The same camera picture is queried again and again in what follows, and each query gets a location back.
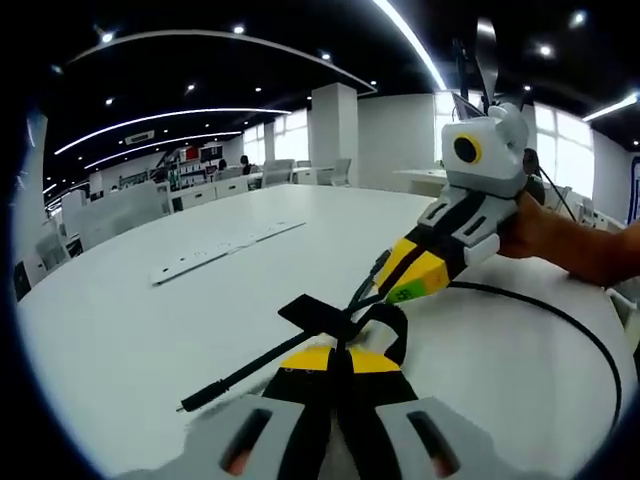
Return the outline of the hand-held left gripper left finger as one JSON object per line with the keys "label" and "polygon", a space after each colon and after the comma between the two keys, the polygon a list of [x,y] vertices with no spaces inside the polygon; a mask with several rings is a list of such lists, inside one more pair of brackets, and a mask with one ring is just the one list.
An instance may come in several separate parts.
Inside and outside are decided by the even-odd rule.
{"label": "hand-held left gripper left finger", "polygon": [[331,347],[312,345],[283,362],[261,395],[247,394],[195,421],[182,453],[120,479],[329,479]]}

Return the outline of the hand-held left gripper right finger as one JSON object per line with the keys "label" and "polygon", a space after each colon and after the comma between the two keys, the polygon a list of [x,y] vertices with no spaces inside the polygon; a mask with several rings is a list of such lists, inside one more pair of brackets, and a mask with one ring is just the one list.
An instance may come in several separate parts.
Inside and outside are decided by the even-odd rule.
{"label": "hand-held left gripper right finger", "polygon": [[551,479],[518,469],[482,428],[434,397],[420,398],[401,367],[348,351],[339,427],[362,479]]}

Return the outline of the person's right hand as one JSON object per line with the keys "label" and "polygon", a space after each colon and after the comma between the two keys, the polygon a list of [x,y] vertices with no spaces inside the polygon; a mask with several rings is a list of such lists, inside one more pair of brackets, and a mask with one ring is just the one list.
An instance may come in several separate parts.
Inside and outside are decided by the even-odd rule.
{"label": "person's right hand", "polygon": [[559,227],[566,218],[541,206],[529,193],[517,199],[517,212],[503,225],[501,256],[512,259],[538,257],[551,261],[557,253]]}

